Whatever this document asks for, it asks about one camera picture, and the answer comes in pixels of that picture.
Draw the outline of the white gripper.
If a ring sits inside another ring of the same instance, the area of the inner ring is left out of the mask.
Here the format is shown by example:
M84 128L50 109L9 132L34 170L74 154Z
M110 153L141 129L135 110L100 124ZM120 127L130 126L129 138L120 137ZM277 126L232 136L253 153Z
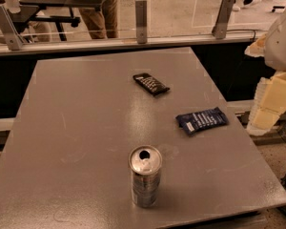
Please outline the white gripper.
M251 57L264 56L268 67L281 71L271 78L262 77L256 86L246 130L250 135L264 135L286 112L286 8L267 34L260 36L244 53Z

